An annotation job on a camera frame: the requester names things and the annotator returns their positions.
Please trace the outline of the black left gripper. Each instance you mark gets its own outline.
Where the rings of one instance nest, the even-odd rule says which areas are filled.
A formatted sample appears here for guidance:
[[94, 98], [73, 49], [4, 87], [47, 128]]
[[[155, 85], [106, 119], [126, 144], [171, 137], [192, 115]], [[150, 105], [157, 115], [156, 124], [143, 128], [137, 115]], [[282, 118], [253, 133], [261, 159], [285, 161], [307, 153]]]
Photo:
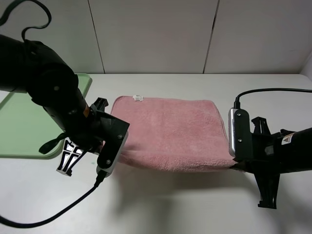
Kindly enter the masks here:
[[87, 124], [68, 134], [69, 138], [64, 141], [57, 172], [71, 176], [73, 167], [85, 155], [85, 150], [93, 153], [98, 148], [102, 149], [105, 140], [112, 138], [121, 128], [130, 127], [128, 122], [106, 113], [107, 106], [107, 99], [98, 97], [90, 106]]

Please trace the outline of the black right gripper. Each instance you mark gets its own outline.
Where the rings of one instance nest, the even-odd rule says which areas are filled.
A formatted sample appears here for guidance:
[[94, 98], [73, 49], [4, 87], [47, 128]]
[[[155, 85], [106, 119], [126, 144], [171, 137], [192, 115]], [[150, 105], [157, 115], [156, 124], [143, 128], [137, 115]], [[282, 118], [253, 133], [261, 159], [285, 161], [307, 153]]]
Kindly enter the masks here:
[[292, 138], [293, 133], [282, 129], [271, 134], [263, 117], [256, 117], [251, 122], [254, 124], [253, 158], [239, 161], [234, 158], [234, 169], [254, 174], [260, 192], [259, 208], [276, 209], [280, 175], [293, 171], [292, 163], [286, 156], [290, 150], [282, 150], [281, 143], [283, 138]]

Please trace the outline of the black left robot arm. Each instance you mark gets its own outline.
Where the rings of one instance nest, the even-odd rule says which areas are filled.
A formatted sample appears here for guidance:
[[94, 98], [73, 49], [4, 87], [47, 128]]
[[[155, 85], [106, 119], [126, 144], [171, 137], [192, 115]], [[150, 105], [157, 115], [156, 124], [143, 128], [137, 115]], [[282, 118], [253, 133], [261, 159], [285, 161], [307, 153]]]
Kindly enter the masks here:
[[0, 38], [0, 88], [28, 93], [32, 101], [62, 129], [39, 151], [50, 152], [69, 138], [75, 149], [98, 155], [97, 173], [109, 176], [128, 137], [129, 123], [105, 112], [108, 101], [88, 105], [78, 87], [78, 76], [48, 46], [39, 41]]

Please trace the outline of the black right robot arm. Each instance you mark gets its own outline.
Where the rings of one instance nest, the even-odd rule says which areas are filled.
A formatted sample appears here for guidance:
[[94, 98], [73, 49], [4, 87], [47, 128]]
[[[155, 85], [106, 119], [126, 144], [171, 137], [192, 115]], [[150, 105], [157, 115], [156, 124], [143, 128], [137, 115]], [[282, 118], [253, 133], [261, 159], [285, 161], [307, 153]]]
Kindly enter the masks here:
[[265, 118], [252, 119], [234, 128], [234, 168], [254, 175], [260, 192], [260, 208], [276, 209], [281, 174], [312, 169], [312, 130], [285, 129], [272, 134]]

